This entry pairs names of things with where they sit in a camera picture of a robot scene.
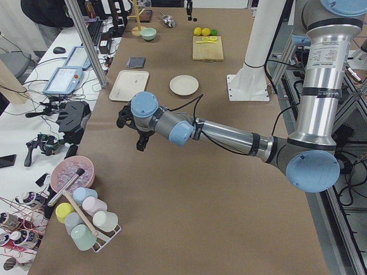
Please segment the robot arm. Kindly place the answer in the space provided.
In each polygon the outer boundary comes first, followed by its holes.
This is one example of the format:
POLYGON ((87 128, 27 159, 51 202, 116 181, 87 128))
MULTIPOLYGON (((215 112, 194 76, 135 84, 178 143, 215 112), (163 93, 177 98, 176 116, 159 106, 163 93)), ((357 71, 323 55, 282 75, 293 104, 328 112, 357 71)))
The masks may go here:
POLYGON ((143 151, 158 133, 183 146, 189 139, 208 140, 238 155, 254 156, 278 168, 296 188, 318 193, 340 175, 332 138, 338 101, 352 39, 361 33, 365 1, 296 1, 294 34, 310 40, 295 129, 287 138, 265 137, 187 115, 139 92, 118 114, 117 126, 139 134, 143 151))

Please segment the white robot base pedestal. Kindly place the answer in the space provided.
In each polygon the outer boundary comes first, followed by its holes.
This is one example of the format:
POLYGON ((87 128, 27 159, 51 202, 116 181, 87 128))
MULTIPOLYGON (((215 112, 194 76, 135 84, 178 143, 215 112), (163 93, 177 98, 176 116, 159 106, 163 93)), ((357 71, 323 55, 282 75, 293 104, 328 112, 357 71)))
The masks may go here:
POLYGON ((243 67, 227 75, 230 101, 269 101, 264 66, 286 0, 259 1, 243 67))

